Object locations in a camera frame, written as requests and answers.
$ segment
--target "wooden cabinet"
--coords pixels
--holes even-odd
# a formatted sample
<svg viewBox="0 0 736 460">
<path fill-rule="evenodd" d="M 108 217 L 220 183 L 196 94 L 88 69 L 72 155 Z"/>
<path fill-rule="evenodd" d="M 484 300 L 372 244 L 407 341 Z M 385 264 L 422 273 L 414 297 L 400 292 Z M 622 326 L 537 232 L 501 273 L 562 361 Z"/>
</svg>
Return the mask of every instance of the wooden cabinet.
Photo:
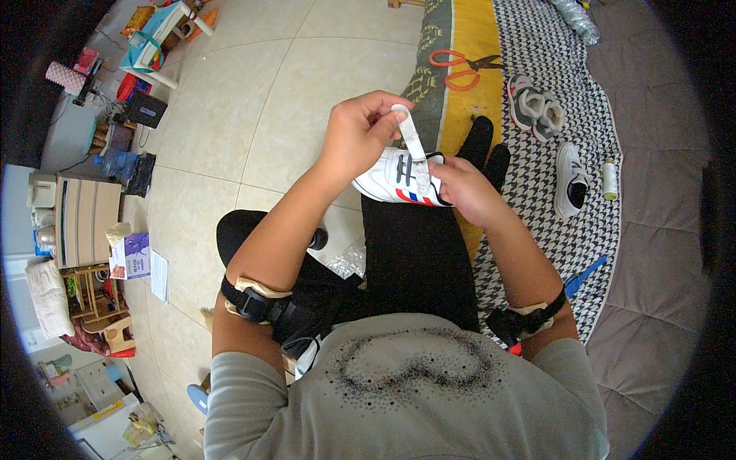
<svg viewBox="0 0 736 460">
<path fill-rule="evenodd" d="M 105 233 L 118 222 L 121 189 L 120 184 L 57 177 L 54 218 L 60 269 L 108 262 Z"/>
</svg>

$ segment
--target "white sneaker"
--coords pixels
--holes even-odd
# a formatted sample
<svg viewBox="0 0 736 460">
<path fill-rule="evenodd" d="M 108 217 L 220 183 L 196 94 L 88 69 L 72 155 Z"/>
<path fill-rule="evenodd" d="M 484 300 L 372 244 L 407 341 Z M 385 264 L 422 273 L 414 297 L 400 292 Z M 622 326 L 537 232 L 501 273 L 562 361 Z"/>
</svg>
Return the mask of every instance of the white sneaker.
<svg viewBox="0 0 736 460">
<path fill-rule="evenodd" d="M 554 211 L 563 219 L 575 216 L 585 204 L 590 189 L 588 174 L 578 156 L 578 147 L 572 142 L 561 142 L 557 149 L 557 187 Z"/>
<path fill-rule="evenodd" d="M 542 116 L 545 98 L 526 75 L 514 75 L 506 82 L 511 118 L 522 131 L 529 131 Z"/>
<path fill-rule="evenodd" d="M 444 164 L 441 153 L 427 155 L 427 161 Z M 376 201 L 414 203 L 425 206 L 452 206 L 439 198 L 440 179 L 430 177 L 429 196 L 417 193 L 417 178 L 411 175 L 411 154 L 408 150 L 386 147 L 378 162 L 353 181 L 366 197 Z"/>
<path fill-rule="evenodd" d="M 542 96 L 545 98 L 542 116 L 534 124 L 531 131 L 540 142 L 547 142 L 560 132 L 562 125 L 565 124 L 565 109 L 562 108 L 555 95 L 550 91 L 545 91 Z"/>
</svg>

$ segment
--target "tiled floor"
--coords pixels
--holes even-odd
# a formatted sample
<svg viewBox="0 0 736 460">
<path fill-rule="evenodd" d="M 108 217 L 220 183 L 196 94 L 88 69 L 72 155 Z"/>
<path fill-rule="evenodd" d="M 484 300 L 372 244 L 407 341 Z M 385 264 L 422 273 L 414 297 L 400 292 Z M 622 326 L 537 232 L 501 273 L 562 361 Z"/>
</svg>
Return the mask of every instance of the tiled floor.
<svg viewBox="0 0 736 460">
<path fill-rule="evenodd" d="M 386 0 L 213 0 L 212 37 L 180 44 L 162 73 L 179 81 L 152 95 L 169 108 L 134 145 L 158 156 L 146 199 L 124 218 L 169 261 L 169 304 L 148 278 L 125 283 L 141 394 L 167 419 L 182 459 L 201 459 L 205 417 L 186 387 L 208 373 L 211 307 L 224 273 L 215 227 L 233 209 L 270 210 L 314 162 L 329 109 L 374 89 L 400 93 L 414 71 L 422 9 Z M 323 262 L 362 238 L 360 199 L 346 190 L 325 214 Z"/>
</svg>

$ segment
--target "blue plastic tool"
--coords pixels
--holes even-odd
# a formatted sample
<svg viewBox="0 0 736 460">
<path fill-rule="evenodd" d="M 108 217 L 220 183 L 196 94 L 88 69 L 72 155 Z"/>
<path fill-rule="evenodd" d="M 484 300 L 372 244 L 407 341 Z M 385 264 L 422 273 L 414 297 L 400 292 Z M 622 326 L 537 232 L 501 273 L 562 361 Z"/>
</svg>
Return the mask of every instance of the blue plastic tool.
<svg viewBox="0 0 736 460">
<path fill-rule="evenodd" d="M 585 278 L 589 277 L 590 274 L 597 270 L 599 266 L 606 263 L 607 259 L 608 258 L 604 255 L 593 262 L 592 265 L 586 268 L 580 275 L 573 276 L 569 280 L 565 281 L 565 296 L 569 299 L 573 295 L 577 294 L 580 289 L 580 285 L 585 281 Z"/>
</svg>

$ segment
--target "paper sheet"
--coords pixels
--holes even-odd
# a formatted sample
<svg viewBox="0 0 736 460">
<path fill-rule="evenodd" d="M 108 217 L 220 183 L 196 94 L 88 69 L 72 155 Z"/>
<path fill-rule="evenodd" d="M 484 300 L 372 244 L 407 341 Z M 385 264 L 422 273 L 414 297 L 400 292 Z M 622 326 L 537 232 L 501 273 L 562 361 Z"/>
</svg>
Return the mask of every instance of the paper sheet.
<svg viewBox="0 0 736 460">
<path fill-rule="evenodd" d="M 151 293 L 169 303 L 169 262 L 151 250 Z"/>
</svg>

